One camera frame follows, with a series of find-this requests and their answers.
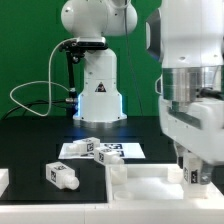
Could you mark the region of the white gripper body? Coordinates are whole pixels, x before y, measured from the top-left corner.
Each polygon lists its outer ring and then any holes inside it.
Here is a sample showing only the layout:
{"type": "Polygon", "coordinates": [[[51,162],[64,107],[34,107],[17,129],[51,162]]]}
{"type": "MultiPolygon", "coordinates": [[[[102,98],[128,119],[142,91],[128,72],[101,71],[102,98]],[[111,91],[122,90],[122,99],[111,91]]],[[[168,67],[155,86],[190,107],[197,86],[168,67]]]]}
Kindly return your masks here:
{"type": "Polygon", "coordinates": [[[224,101],[204,98],[191,103],[186,113],[171,110],[159,97],[163,133],[212,165],[224,165],[224,101]]]}

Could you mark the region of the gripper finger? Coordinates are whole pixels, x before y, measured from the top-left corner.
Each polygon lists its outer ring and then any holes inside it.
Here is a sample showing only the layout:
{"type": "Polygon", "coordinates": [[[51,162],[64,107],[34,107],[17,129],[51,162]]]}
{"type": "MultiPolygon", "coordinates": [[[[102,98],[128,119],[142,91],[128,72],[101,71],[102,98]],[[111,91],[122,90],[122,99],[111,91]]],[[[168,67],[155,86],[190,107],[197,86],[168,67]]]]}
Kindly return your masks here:
{"type": "Polygon", "coordinates": [[[207,185],[212,179],[213,166],[203,161],[200,170],[200,184],[207,185]]]}
{"type": "Polygon", "coordinates": [[[179,143],[175,142],[174,149],[175,149],[175,153],[177,157],[177,165],[180,168],[183,168],[183,156],[184,156],[185,148],[179,143]]]}

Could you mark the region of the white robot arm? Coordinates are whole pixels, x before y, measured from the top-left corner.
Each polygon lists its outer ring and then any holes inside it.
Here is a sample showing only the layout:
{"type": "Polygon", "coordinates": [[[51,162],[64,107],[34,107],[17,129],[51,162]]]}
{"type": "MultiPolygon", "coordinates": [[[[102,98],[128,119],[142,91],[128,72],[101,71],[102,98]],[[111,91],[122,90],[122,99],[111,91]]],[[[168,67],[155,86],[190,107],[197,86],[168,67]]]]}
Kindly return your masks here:
{"type": "MultiPolygon", "coordinates": [[[[135,29],[131,0],[67,0],[61,20],[73,36],[64,45],[69,62],[84,65],[75,119],[122,119],[116,56],[106,39],[135,29]]],[[[162,0],[146,21],[146,49],[162,65],[161,129],[174,141],[186,181],[206,185],[224,164],[224,0],[162,0]]]]}

